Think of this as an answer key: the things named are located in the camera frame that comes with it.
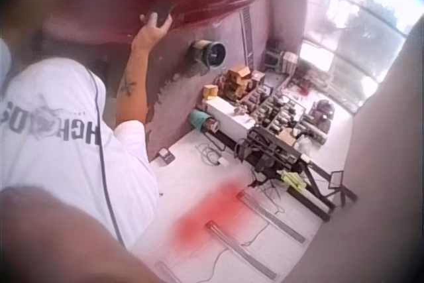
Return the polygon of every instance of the tattoo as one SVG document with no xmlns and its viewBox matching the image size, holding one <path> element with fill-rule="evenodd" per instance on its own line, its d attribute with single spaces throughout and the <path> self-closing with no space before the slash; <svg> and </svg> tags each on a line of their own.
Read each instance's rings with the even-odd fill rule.
<svg viewBox="0 0 424 283">
<path fill-rule="evenodd" d="M 124 77 L 122 78 L 122 83 L 121 83 L 121 88 L 119 89 L 119 91 L 121 92 L 125 92 L 126 95 L 129 97 L 131 96 L 131 94 L 133 94 L 134 92 L 134 86 L 137 84 L 137 82 L 131 82 L 128 79 L 127 74 L 124 74 Z"/>
</svg>

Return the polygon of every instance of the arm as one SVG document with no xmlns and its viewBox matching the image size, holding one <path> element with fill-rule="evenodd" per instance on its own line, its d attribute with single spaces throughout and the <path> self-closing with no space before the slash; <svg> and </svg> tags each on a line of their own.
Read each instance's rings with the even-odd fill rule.
<svg viewBox="0 0 424 283">
<path fill-rule="evenodd" d="M 161 282 L 100 223 L 40 188 L 4 189 L 0 211 L 2 282 Z"/>
<path fill-rule="evenodd" d="M 134 38 L 131 54 L 118 89 L 117 125 L 137 120 L 145 124 L 148 112 L 146 77 L 148 56 L 153 47 L 165 37 L 172 24 L 171 16 L 157 27 L 158 15 L 151 14 L 148 23 Z"/>
</svg>

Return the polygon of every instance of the cell phone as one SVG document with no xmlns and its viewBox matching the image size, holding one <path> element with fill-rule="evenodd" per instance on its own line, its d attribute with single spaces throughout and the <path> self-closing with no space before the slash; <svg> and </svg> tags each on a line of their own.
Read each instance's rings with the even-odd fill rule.
<svg viewBox="0 0 424 283">
<path fill-rule="evenodd" d="M 162 148 L 161 150 L 159 150 L 158 154 L 167 165 L 169 165 L 175 160 L 175 156 L 166 148 Z"/>
<path fill-rule="evenodd" d="M 153 6 L 152 10 L 149 12 L 149 16 L 152 13 L 158 14 L 158 28 L 164 25 L 166 19 L 170 15 L 172 9 L 174 9 L 175 3 L 172 3 L 171 1 L 158 1 Z"/>
</svg>

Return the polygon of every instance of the tattooed arm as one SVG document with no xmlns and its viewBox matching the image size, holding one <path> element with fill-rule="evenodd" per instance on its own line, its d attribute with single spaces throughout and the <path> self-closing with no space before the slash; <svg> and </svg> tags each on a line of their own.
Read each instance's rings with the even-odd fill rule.
<svg viewBox="0 0 424 283">
<path fill-rule="evenodd" d="M 148 55 L 162 40 L 172 24 L 171 16 L 164 25 L 157 27 L 158 15 L 151 14 L 147 24 L 141 28 L 131 46 L 131 55 L 118 90 L 117 125 L 131 120 L 145 124 L 147 116 L 146 76 Z"/>
</svg>

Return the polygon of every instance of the hand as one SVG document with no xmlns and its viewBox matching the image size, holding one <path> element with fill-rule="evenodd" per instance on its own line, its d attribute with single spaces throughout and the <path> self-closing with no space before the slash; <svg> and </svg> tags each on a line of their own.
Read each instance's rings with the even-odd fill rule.
<svg viewBox="0 0 424 283">
<path fill-rule="evenodd" d="M 140 19 L 143 23 L 146 22 L 144 15 L 141 15 Z M 140 29 L 132 41 L 132 49 L 150 52 L 153 47 L 166 36 L 171 24 L 172 18 L 169 15 L 164 25 L 158 28 L 158 14 L 152 13 L 146 25 Z"/>
</svg>

